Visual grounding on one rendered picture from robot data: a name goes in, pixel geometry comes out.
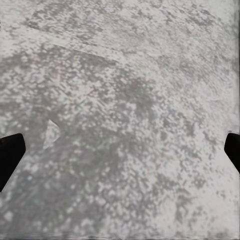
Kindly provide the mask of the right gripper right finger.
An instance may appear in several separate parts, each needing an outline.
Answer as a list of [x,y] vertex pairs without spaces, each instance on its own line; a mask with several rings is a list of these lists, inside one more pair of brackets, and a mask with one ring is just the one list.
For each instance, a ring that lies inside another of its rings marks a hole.
[[240,173],[240,135],[229,133],[227,135],[224,151]]

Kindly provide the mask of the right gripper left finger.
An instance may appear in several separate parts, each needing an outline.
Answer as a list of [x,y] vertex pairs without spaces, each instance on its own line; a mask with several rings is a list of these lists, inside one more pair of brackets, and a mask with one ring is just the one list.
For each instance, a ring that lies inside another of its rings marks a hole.
[[0,193],[26,152],[21,133],[0,138]]

